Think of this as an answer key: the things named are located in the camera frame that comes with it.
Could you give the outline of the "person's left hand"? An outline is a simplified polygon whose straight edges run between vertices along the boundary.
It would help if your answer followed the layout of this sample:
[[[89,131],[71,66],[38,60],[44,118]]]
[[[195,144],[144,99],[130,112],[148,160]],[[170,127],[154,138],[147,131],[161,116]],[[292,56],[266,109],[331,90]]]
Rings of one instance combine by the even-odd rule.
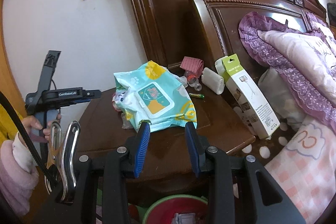
[[[37,120],[34,116],[28,116],[22,119],[22,125],[26,129],[30,139],[33,142],[38,143],[47,143],[50,139],[50,132],[51,132],[51,124],[54,121],[60,122],[62,116],[60,114],[57,115],[55,120],[49,121],[46,127],[43,127],[40,121]],[[33,130],[40,131],[42,130],[42,136],[35,135]]]

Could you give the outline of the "pink fuzzy sleeve forearm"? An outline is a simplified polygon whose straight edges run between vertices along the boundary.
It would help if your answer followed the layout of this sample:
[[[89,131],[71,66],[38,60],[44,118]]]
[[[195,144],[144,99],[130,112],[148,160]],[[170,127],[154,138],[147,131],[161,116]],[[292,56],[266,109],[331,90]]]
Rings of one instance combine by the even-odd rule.
[[[33,157],[19,139],[1,145],[1,193],[14,211],[22,217],[30,211],[29,199],[39,181]]]

